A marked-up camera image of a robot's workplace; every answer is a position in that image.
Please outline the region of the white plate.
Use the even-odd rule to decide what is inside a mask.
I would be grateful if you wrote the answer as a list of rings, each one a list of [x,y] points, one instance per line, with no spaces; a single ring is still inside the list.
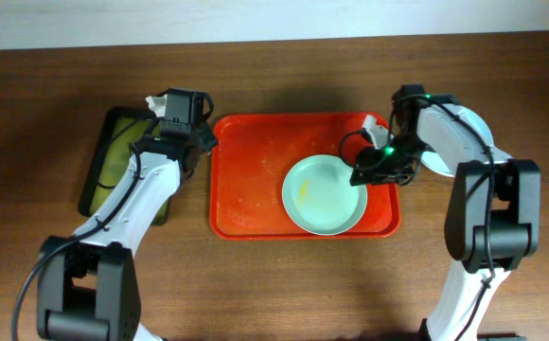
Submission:
[[[438,153],[424,152],[421,155],[421,163],[430,171],[445,177],[454,177],[450,168],[445,164]]]

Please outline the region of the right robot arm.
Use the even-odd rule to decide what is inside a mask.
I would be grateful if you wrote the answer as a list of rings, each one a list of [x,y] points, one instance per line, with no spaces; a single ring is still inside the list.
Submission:
[[[367,117],[367,146],[350,162],[351,186],[410,184],[420,166],[453,179],[444,239],[451,266],[417,340],[475,340],[496,290],[532,256],[540,236],[540,168],[494,143],[485,121],[452,94],[403,84],[387,127]]]

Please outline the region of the light green plate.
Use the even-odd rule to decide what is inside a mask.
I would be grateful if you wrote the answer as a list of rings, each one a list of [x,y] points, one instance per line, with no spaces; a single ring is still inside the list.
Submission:
[[[287,215],[312,235],[347,232],[361,220],[368,204],[366,186],[352,186],[351,175],[352,169],[332,155],[317,154],[297,162],[281,189]]]

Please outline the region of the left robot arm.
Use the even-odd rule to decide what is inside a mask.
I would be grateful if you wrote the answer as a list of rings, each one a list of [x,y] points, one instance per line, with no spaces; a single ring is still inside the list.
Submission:
[[[43,340],[154,340],[141,322],[136,251],[160,207],[218,140],[205,92],[169,88],[147,99],[149,125],[130,143],[121,179],[69,237],[49,237],[30,276],[38,280]]]

